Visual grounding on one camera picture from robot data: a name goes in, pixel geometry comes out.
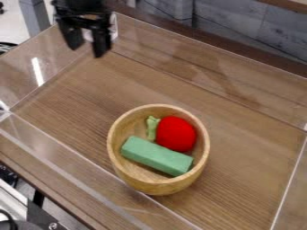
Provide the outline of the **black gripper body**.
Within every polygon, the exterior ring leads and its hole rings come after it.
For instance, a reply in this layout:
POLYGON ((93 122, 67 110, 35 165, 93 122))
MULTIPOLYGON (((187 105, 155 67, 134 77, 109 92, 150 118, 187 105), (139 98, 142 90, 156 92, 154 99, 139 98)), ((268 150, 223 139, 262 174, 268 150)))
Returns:
POLYGON ((63 33, 109 29, 112 11, 104 0, 52 0, 52 6, 63 33))

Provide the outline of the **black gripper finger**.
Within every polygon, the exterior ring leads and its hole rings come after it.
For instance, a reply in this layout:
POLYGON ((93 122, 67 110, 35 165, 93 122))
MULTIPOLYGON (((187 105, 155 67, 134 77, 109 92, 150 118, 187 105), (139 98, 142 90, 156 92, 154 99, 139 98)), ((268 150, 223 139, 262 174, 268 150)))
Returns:
POLYGON ((112 48, 112 35, 108 28, 92 29, 92 48, 96 58, 100 58, 112 48))
POLYGON ((76 50, 84 44, 81 30, 79 28, 69 26, 65 23, 60 23, 59 28, 60 28, 60 32, 63 34, 67 46, 72 50, 76 50))

